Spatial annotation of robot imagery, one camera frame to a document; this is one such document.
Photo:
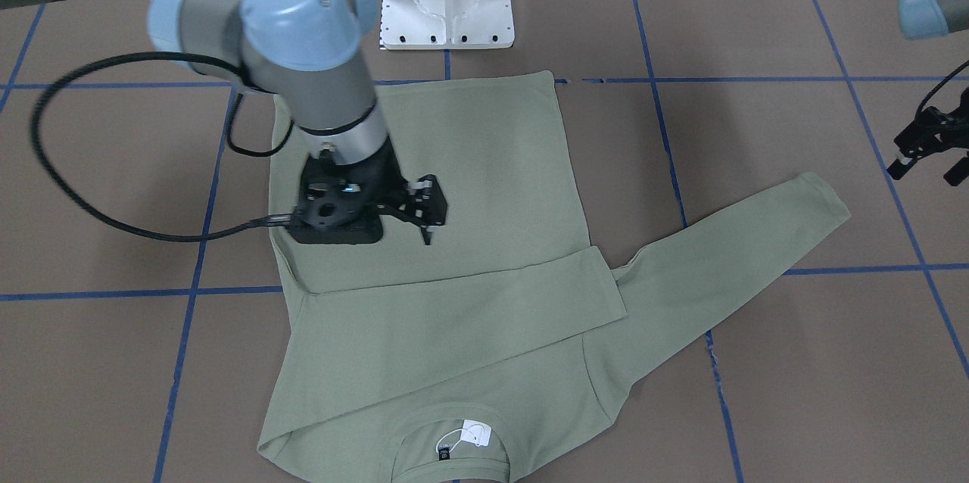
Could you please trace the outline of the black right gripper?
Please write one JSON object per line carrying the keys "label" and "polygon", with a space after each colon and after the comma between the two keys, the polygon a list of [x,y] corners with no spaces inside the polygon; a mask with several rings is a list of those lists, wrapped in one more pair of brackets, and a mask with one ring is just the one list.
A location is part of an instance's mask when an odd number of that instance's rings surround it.
{"label": "black right gripper", "polygon": [[433,228],[447,223],[449,201],[436,175],[406,182],[394,145],[385,139],[374,155],[354,164],[337,164],[334,151],[304,160],[298,180],[295,218],[312,226],[338,226],[364,214],[388,215],[421,230],[432,245]]}

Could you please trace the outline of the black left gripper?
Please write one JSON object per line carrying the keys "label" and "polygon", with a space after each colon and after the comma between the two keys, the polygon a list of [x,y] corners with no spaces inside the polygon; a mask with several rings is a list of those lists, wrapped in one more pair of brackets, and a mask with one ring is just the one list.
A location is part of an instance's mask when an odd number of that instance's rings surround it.
{"label": "black left gripper", "polygon": [[960,93],[958,106],[949,113],[928,106],[945,84],[937,83],[927,93],[918,104],[914,120],[894,138],[896,159],[886,169],[892,179],[902,179],[927,156],[968,149],[968,89]]}

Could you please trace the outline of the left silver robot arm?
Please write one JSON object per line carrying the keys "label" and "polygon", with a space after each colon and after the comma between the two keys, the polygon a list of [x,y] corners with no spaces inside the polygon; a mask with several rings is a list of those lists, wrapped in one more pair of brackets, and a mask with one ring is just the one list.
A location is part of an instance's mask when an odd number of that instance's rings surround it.
{"label": "left silver robot arm", "polygon": [[[967,30],[968,0],[897,0],[899,28],[906,40],[927,40]],[[967,71],[963,62],[938,82],[917,106],[913,120],[894,139],[896,158],[887,166],[894,180],[906,176],[918,162],[946,151],[968,148],[968,91],[960,93],[952,111],[930,106],[930,99],[956,76]]]}

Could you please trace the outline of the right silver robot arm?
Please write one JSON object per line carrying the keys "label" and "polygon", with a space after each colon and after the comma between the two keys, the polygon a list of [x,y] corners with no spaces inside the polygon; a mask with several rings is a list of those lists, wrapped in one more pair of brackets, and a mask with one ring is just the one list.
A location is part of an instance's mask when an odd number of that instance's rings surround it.
{"label": "right silver robot arm", "polygon": [[[68,0],[2,0],[3,9]],[[125,53],[79,67],[38,97],[29,139],[39,165],[77,207],[104,224],[164,242],[208,242],[256,228],[281,227],[301,244],[365,245],[383,238],[385,215],[414,225],[426,245],[444,226],[449,204],[433,175],[401,175],[360,40],[376,24],[379,0],[149,0],[152,51]],[[139,62],[179,62],[238,90],[286,104],[284,139],[300,133],[308,153],[293,210],[205,235],[170,235],[109,217],[55,169],[41,122],[56,93],[80,77]]]}

